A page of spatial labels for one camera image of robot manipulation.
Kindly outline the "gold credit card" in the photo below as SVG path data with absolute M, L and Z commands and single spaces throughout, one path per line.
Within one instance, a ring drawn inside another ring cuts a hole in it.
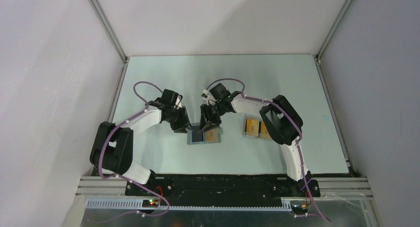
M 209 143 L 219 142 L 219 132 L 218 129 L 213 129 L 204 133 L 205 141 Z

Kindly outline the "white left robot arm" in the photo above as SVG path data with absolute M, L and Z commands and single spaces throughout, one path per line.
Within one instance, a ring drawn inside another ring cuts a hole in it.
M 138 183 L 137 188 L 144 195 L 152 195 L 157 183 L 150 178 L 153 171 L 133 160 L 134 137 L 162 122 L 168 122 L 174 133 L 187 133 L 192 129 L 186 108 L 181 104 L 183 97 L 177 92 L 165 89 L 154 101 L 120 124 L 102 122 L 97 130 L 90 153 L 90 163 L 99 171 L 110 171 Z

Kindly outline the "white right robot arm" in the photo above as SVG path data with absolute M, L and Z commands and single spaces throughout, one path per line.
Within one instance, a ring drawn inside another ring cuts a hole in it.
M 258 117 L 265 125 L 271 139 L 277 143 L 284 155 L 286 173 L 291 179 L 288 190 L 294 196 L 303 195 L 311 180 L 305 164 L 300 143 L 303 120 L 282 95 L 271 100 L 245 95 L 242 91 L 229 92 L 218 83 L 213 88 L 203 90 L 205 103 L 200 106 L 202 132 L 221 125 L 221 117 L 226 113 L 240 113 Z

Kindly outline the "clear plastic card box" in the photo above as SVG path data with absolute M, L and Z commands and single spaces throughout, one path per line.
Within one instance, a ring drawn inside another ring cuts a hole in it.
M 272 140 L 263 120 L 249 114 L 244 117 L 243 136 L 245 138 Z

